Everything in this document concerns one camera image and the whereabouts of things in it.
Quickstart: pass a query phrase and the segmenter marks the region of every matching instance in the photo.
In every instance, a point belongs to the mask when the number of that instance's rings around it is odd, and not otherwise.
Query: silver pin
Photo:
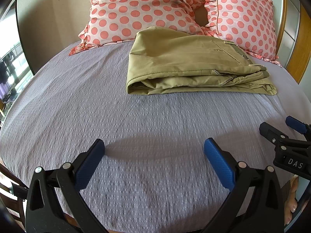
[[[40,173],[42,171],[42,167],[41,166],[38,166],[36,169],[35,169],[35,172],[36,173]]]
[[[238,163],[238,166],[239,166],[240,168],[245,168],[247,165],[246,165],[245,162],[240,161],[240,162]]]
[[[273,171],[274,171],[274,168],[273,168],[272,166],[268,166],[268,167],[267,167],[267,170],[268,170],[269,172],[273,172]]]
[[[69,169],[70,167],[71,167],[71,163],[70,162],[63,163],[63,168],[64,169]]]

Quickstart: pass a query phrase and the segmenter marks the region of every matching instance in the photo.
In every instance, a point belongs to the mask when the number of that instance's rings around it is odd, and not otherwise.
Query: blue gripper pad
[[[229,152],[222,151],[212,138],[205,140],[204,153],[212,164],[223,187],[228,188],[231,192],[235,185],[235,159]]]
[[[89,155],[85,158],[75,174],[75,190],[85,189],[93,176],[99,162],[105,155],[105,144],[102,140],[97,139],[90,148]]]
[[[306,125],[297,119],[288,116],[285,120],[286,125],[293,128],[294,130],[298,131],[300,134],[306,134],[307,133],[307,128]]]

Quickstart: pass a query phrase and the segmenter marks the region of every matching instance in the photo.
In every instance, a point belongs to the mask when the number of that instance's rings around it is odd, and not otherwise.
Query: polka dot pillow
[[[202,0],[90,0],[90,21],[80,33],[81,43],[69,55],[107,44],[135,39],[150,26],[204,35],[193,9]]]
[[[206,34],[235,42],[250,55],[276,61],[272,0],[205,0]]]

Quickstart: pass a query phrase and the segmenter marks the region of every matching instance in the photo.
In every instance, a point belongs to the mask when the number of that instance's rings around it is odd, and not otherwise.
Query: purple cloth
[[[10,85],[7,82],[6,84],[0,83],[0,99],[2,100],[10,90]]]

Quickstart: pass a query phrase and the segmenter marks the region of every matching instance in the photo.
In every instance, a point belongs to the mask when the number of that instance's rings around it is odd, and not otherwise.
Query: bed
[[[37,166],[57,168],[102,139],[105,157],[81,195],[107,229],[202,229],[228,194],[204,156],[205,139],[213,137],[237,160],[263,169],[273,165],[274,148],[259,134],[262,122],[290,138],[300,135],[285,124],[287,116],[311,123],[311,103],[288,71],[275,64],[250,57],[267,67],[275,96],[129,95],[125,81],[133,42],[68,56],[77,44],[55,55],[19,95],[0,132],[0,156],[29,186]],[[281,186],[292,177],[276,172]]]

